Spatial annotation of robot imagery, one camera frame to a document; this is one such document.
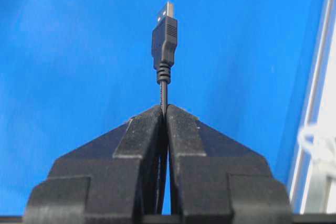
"strain relief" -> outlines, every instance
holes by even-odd
[[[166,63],[160,63],[159,69],[156,71],[156,82],[160,84],[161,81],[170,83],[170,66]]]

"black plug housing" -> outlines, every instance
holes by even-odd
[[[152,56],[156,81],[170,83],[170,68],[174,65],[174,54],[177,46],[177,20],[165,16],[152,33]]]

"blue backdrop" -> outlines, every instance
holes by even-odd
[[[151,32],[166,1],[0,0],[1,215],[23,213],[56,157],[159,103]],[[169,103],[287,182],[322,0],[170,1]]]

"clamp jaw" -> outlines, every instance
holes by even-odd
[[[161,216],[169,146],[171,216]],[[266,160],[184,110],[160,107],[58,158],[25,224],[292,223]]]

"usb cable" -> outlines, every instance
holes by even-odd
[[[152,33],[152,56],[156,70],[156,82],[160,84],[160,106],[164,119],[168,103],[167,86],[171,82],[170,68],[174,65],[177,46],[177,20],[173,16],[173,4],[167,2],[158,13],[157,26]]]

